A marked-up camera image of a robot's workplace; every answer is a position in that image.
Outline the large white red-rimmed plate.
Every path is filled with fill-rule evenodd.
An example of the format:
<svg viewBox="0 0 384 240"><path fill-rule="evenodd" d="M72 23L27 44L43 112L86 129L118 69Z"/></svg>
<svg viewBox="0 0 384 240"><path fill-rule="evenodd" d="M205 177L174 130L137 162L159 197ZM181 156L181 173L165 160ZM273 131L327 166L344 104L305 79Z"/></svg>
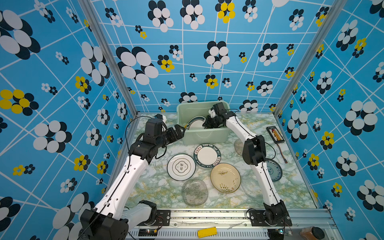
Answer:
<svg viewBox="0 0 384 240"><path fill-rule="evenodd" d="M189 120L186 127L187 130L203 130L205 127L203 124L205 123L206 118L203 116L197 116Z"/></svg>

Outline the white teal lettered plate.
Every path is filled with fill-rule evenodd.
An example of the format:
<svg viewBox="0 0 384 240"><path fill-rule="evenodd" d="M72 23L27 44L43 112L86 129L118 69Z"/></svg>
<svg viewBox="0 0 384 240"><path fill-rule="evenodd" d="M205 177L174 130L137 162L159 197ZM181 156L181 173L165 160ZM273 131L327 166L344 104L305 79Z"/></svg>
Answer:
<svg viewBox="0 0 384 240"><path fill-rule="evenodd" d="M196 147L193 154L195 163L205 169L215 167L221 158L220 150L213 144L201 144Z"/></svg>

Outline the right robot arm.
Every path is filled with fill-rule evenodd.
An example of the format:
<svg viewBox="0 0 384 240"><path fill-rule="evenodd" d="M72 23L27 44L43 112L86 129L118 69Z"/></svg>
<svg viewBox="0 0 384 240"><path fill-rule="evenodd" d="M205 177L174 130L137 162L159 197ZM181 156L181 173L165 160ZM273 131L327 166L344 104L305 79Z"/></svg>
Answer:
<svg viewBox="0 0 384 240"><path fill-rule="evenodd" d="M222 102L214 104L209 110L203 126L208 129L226 127L237 135L244 144L243 160L253 170L262 191L265 221L270 226L284 223L285 226L291 227L292 221L289 212L268 172L265 138L250 131L234 112L225 108Z"/></svg>

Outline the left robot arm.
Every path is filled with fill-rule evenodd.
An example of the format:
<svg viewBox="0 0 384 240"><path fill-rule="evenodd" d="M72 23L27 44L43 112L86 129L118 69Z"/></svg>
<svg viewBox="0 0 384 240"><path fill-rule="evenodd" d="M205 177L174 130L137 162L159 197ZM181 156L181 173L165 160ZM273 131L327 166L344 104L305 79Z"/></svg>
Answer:
<svg viewBox="0 0 384 240"><path fill-rule="evenodd" d="M147 120L145 131L129 147L126 162L107 193L92 210L82 213L83 235L91 240L124 240L139 224L156 221L157 205L145 200L131 208L125 219L122 214L140 176L153 159L159 158L159 149L182 139L185 131L180 125L168 128L163 115Z"/></svg>

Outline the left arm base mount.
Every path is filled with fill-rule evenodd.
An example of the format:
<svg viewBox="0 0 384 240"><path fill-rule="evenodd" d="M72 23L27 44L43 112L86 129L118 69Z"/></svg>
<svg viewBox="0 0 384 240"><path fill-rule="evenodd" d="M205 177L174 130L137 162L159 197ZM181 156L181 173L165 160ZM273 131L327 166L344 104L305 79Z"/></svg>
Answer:
<svg viewBox="0 0 384 240"><path fill-rule="evenodd" d="M142 226L169 226L171 220L171 210L157 210L156 217L149 223L143 223Z"/></svg>

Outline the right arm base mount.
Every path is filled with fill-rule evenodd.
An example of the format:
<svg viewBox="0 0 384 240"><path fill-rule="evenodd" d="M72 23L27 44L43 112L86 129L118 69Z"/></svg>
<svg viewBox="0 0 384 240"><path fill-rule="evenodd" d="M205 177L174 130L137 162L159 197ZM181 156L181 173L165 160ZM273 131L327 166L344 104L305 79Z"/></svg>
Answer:
<svg viewBox="0 0 384 240"><path fill-rule="evenodd" d="M273 215L263 210L248 209L246 218L253 227L291 227L293 225L288 212L282 215Z"/></svg>

